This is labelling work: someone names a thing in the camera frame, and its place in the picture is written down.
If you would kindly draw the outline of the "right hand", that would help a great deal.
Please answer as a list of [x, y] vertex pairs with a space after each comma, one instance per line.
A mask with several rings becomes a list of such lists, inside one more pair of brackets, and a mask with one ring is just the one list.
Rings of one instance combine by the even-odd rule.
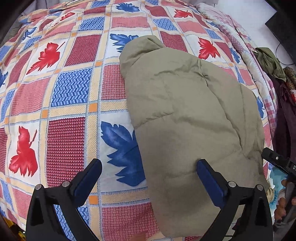
[[[282, 180], [281, 185], [286, 187], [287, 184], [288, 184], [287, 180]], [[283, 188], [278, 193], [276, 210], [274, 211], [275, 220], [282, 220], [282, 218], [286, 216], [286, 210], [285, 210], [286, 205], [287, 205], [287, 201], [285, 198], [285, 188]]]

